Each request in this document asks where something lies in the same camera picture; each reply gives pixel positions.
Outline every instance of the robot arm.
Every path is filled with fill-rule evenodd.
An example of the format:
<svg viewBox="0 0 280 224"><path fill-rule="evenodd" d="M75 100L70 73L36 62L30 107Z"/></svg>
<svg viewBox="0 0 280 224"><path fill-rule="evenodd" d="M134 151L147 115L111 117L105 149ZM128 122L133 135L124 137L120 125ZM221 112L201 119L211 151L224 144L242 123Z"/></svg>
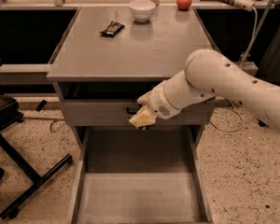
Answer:
<svg viewBox="0 0 280 224"><path fill-rule="evenodd" d="M137 128L149 126L157 118L169 119L183 108L217 95L241 105L280 132L280 87L250 76L210 49L190 54L184 71L141 96L137 102L142 108L130 123Z"/></svg>

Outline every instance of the chair seat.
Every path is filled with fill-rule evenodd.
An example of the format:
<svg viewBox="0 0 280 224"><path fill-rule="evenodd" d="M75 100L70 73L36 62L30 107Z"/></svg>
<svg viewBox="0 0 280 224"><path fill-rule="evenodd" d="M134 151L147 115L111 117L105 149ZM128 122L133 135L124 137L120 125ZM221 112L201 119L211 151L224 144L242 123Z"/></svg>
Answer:
<svg viewBox="0 0 280 224"><path fill-rule="evenodd" d="M3 120L9 120L14 117L13 114L18 111L19 103L12 97L0 95L0 124Z"/></svg>

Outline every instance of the floor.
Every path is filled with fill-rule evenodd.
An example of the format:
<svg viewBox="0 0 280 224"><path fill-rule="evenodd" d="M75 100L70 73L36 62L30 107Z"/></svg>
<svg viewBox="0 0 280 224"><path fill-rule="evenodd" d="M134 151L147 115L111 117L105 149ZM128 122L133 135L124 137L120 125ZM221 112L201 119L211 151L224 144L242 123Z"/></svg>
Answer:
<svg viewBox="0 0 280 224"><path fill-rule="evenodd" d="M37 103L21 104L26 118L62 118L54 102L48 102L40 112L35 111ZM260 127L242 108L238 112L243 126L238 115L218 105L198 147L214 223L280 223L280 135ZM41 175L67 153L74 163L62 168L25 202L16 218L0 218L0 223L65 223L79 148L63 121L53 123L51 129L50 124L51 120L26 119L5 129L3 136ZM238 132L228 132L238 128ZM6 171L0 181L1 212L31 182L1 148L0 166Z"/></svg>

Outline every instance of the drawer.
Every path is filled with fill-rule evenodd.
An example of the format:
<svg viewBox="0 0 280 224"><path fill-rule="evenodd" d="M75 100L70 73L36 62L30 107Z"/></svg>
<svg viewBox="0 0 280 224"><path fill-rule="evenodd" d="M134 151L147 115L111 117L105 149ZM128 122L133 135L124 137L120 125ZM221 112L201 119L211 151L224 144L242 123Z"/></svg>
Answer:
<svg viewBox="0 0 280 224"><path fill-rule="evenodd" d="M131 126L129 118L139 109L134 100L62 100L60 109L71 126ZM157 126L206 124L214 111L215 100L191 105L171 119L157 119Z"/></svg>
<svg viewBox="0 0 280 224"><path fill-rule="evenodd" d="M212 223L189 127L89 127L67 223Z"/></svg>

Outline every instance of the chair leg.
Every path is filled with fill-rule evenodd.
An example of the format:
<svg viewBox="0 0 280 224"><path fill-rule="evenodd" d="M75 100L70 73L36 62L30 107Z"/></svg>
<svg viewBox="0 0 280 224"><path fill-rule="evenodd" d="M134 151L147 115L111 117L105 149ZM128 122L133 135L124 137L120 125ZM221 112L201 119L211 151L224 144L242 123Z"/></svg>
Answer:
<svg viewBox="0 0 280 224"><path fill-rule="evenodd" d="M67 154L54 167L52 167L44 176L40 176L36 170L13 148L9 142L0 134L0 147L8 154L8 156L16 162L19 167L29 176L34 184L28 188L18 199L16 199L1 214L0 218L14 218L19 213L19 206L28 199L35 191L37 191L44 183L46 183L53 175L55 175L66 163L72 163L73 157Z"/></svg>

